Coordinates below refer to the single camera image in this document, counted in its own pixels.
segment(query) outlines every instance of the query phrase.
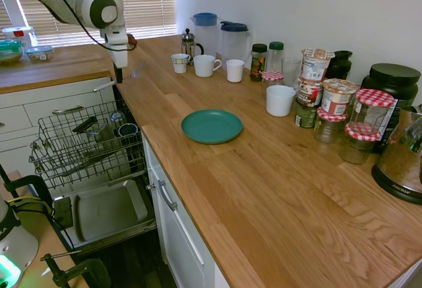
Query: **dishwasher rack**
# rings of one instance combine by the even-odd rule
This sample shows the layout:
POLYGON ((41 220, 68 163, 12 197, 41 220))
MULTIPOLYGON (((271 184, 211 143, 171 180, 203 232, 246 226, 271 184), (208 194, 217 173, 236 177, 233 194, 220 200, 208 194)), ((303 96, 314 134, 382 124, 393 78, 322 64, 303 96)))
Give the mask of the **dishwasher rack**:
POLYGON ((56 111, 38 125, 29 162, 48 188, 93 177, 113 182, 145 173, 140 130, 123 100, 56 111), (125 132, 124 124, 129 124, 125 132))

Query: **stainless steel kettle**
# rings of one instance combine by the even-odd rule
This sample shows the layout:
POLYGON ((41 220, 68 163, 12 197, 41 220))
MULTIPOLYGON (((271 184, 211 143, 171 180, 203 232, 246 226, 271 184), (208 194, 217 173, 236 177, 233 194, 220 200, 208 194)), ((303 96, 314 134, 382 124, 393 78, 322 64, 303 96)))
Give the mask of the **stainless steel kettle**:
POLYGON ((199 43, 195 42, 195 36, 189 33, 189 29, 186 29, 182 34, 182 53, 190 55, 188 64, 193 65, 193 57, 195 56, 195 46, 200 48, 200 54, 204 54, 204 48, 199 43))
POLYGON ((374 180, 390 194, 422 204, 422 105, 402 107, 397 127, 372 168, 374 180))

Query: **blue lid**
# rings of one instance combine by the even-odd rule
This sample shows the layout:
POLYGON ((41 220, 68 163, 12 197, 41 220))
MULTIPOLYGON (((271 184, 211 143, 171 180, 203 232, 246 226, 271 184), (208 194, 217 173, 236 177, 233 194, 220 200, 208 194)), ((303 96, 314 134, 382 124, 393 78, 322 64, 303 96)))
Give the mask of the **blue lid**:
POLYGON ((222 30, 228 32, 245 32, 249 31, 246 24, 243 23, 234 23, 230 21, 221 21, 222 23, 222 30))
POLYGON ((193 16, 195 26, 216 26, 217 15, 214 13, 197 13, 193 16))

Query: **teal plate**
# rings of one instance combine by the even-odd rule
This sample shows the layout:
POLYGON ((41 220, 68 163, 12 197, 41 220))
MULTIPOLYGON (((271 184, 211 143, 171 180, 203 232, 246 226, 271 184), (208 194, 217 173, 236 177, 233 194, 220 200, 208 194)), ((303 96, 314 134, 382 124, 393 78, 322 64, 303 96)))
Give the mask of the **teal plate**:
POLYGON ((242 128, 242 121, 238 117, 219 109, 195 111, 182 121, 182 131, 186 136, 203 144, 220 144, 233 140, 242 128))

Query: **plastic pitcher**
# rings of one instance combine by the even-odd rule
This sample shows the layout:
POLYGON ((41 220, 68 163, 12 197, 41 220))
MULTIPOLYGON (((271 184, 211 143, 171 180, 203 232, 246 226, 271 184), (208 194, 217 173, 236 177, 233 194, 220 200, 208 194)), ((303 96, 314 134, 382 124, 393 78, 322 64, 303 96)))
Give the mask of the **plastic pitcher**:
POLYGON ((204 47, 204 54, 217 55, 217 15, 214 13, 197 13, 191 17, 195 25, 195 39, 204 47))
POLYGON ((221 21, 222 24, 222 62, 240 59, 246 62, 251 52, 251 34, 246 24, 221 21))

